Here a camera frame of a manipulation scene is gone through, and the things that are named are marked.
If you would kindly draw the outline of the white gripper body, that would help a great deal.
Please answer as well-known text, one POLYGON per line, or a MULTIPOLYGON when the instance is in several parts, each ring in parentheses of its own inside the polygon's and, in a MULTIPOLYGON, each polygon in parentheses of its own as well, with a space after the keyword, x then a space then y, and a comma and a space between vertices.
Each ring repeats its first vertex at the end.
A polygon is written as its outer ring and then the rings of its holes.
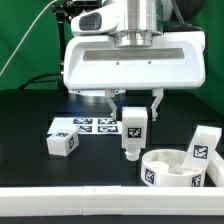
POLYGON ((150 47, 117 48, 107 35, 73 38, 64 59, 70 90, 197 88, 205 81, 201 31, 168 32, 150 47))

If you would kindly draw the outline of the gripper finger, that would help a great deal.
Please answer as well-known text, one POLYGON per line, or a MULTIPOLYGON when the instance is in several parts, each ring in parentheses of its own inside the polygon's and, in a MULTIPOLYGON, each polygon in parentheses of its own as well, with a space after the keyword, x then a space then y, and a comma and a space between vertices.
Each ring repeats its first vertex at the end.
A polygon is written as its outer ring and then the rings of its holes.
POLYGON ((158 117, 157 108, 163 99, 164 90, 163 89, 153 89, 152 96, 154 97, 154 101, 151 105, 151 112, 152 112, 152 120, 155 121, 158 117))
POLYGON ((113 101, 113 98, 115 97, 115 91, 111 89, 105 90, 105 98, 107 103, 109 104, 111 110, 112 110, 112 117, 114 119, 117 119, 117 106, 113 101))

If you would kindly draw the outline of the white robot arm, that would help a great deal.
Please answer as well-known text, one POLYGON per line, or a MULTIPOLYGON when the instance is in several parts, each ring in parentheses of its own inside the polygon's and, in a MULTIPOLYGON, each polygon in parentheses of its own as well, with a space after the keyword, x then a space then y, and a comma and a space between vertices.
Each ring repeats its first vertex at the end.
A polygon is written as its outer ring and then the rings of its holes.
POLYGON ((165 32, 174 0, 106 0, 71 20, 63 80, 71 92, 102 91, 112 109, 116 91, 150 90, 155 110, 165 89, 205 81, 202 31, 165 32))

